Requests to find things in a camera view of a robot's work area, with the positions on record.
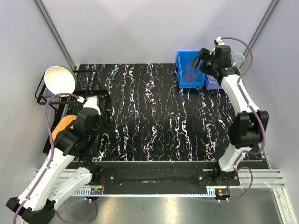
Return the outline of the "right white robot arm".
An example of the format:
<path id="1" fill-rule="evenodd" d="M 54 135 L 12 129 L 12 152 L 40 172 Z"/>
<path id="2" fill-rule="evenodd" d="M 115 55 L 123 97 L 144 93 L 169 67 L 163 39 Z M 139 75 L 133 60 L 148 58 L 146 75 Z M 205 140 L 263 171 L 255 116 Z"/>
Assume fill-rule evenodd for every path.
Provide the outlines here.
<path id="1" fill-rule="evenodd" d="M 231 64 L 230 53 L 228 45 L 217 45 L 213 50 L 202 48 L 190 64 L 217 80 L 235 112 L 235 119 L 228 130 L 229 146 L 211 173 L 211 179 L 218 185 L 234 177 L 239 162 L 246 154 L 260 153 L 252 148 L 258 144 L 264 147 L 269 121 L 268 112 L 261 111 L 244 89 L 239 69 Z"/>

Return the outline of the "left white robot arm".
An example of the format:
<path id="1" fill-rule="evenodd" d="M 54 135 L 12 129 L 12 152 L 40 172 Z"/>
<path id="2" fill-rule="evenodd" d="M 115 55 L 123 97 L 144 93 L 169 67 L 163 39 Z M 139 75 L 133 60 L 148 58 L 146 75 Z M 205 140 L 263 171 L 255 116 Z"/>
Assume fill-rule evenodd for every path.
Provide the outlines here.
<path id="1" fill-rule="evenodd" d="M 6 204 L 14 213 L 14 224 L 48 224 L 60 205 L 76 190 L 86 184 L 103 182 L 100 166 L 85 161 L 67 180 L 55 185 L 64 169 L 87 146 L 89 139 L 102 130 L 99 111 L 87 107 L 79 111 L 76 119 L 56 138 L 49 136 L 51 150 L 41 169 L 24 192 L 9 198 Z"/>

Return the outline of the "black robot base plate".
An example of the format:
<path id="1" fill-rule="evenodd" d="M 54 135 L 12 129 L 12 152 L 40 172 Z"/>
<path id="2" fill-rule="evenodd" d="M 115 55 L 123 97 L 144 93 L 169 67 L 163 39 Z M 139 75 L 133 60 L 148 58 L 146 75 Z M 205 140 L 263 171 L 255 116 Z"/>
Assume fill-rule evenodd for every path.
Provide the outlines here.
<path id="1" fill-rule="evenodd" d="M 105 179 L 105 196 L 210 196 L 209 187 L 239 186 L 235 171 L 225 174 L 216 162 L 98 161 L 96 176 Z"/>

